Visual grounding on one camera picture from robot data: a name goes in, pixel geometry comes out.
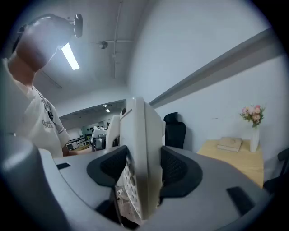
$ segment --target black rubber pad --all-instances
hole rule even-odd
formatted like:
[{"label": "black rubber pad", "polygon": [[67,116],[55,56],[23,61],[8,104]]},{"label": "black rubber pad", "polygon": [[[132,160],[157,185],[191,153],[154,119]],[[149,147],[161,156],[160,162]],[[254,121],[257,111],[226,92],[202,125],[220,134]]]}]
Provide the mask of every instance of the black rubber pad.
[{"label": "black rubber pad", "polygon": [[67,168],[71,166],[69,163],[62,163],[62,164],[58,164],[56,165],[56,167],[58,168],[58,170],[63,169],[63,168]]},{"label": "black rubber pad", "polygon": [[233,187],[226,189],[226,191],[229,194],[231,200],[234,202],[241,216],[249,212],[255,206],[250,197],[242,188]]},{"label": "black rubber pad", "polygon": [[185,197],[202,181],[203,171],[194,160],[168,147],[161,148],[163,187],[160,198]]},{"label": "black rubber pad", "polygon": [[114,187],[126,166],[128,149],[121,146],[104,156],[94,159],[87,167],[87,174],[98,185]]}]

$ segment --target black office chair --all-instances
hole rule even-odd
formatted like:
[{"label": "black office chair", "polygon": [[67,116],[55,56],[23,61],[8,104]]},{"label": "black office chair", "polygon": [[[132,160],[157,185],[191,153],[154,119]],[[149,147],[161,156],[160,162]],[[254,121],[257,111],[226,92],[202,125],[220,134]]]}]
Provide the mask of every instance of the black office chair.
[{"label": "black office chair", "polygon": [[278,188],[283,184],[285,177],[288,177],[288,171],[286,172],[286,167],[289,159],[289,148],[278,154],[278,160],[284,161],[280,176],[267,180],[263,184],[263,188],[266,189],[269,193],[274,193]]},{"label": "black office chair", "polygon": [[186,125],[177,120],[177,112],[167,114],[163,120],[166,122],[165,145],[182,149],[186,136]]}]

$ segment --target wooden desk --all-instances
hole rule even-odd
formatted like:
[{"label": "wooden desk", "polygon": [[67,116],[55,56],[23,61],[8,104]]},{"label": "wooden desk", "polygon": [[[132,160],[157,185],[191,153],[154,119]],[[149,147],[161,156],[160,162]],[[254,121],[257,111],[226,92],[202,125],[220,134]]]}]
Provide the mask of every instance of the wooden desk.
[{"label": "wooden desk", "polygon": [[239,152],[231,152],[218,149],[218,142],[219,140],[208,139],[197,153],[199,155],[227,162],[240,170],[262,188],[264,166],[260,145],[256,152],[250,152],[250,141],[243,140]]},{"label": "wooden desk", "polygon": [[82,150],[85,150],[89,147],[89,144],[85,145],[84,147],[78,147],[76,149],[74,149],[73,151],[82,151]]}]

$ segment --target white vase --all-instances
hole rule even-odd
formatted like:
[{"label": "white vase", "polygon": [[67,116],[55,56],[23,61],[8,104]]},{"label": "white vase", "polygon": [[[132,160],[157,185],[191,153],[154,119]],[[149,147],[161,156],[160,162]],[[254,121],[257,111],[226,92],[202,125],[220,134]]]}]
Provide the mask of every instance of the white vase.
[{"label": "white vase", "polygon": [[252,137],[250,141],[250,152],[255,152],[259,145],[260,131],[259,126],[253,128]]}]

